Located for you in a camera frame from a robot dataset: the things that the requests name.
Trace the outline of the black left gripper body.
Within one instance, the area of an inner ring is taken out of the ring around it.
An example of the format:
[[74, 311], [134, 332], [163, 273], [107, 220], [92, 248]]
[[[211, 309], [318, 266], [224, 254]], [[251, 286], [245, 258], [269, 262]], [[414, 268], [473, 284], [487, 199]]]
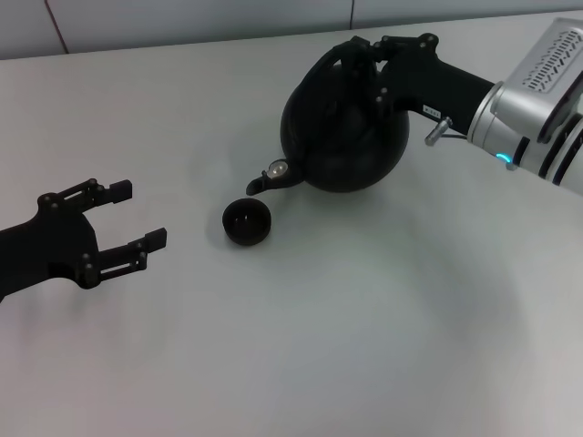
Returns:
[[1, 231], [1, 297], [49, 279], [98, 285], [97, 238], [83, 212], [57, 193], [37, 205], [30, 220]]

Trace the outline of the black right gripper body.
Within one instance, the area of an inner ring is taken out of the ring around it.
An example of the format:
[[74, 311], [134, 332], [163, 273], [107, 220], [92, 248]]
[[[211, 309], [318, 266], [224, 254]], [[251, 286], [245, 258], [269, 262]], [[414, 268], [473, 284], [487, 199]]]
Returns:
[[440, 60], [435, 50], [404, 50], [379, 73], [386, 112], [413, 111], [434, 121], [445, 117], [467, 132], [494, 84]]

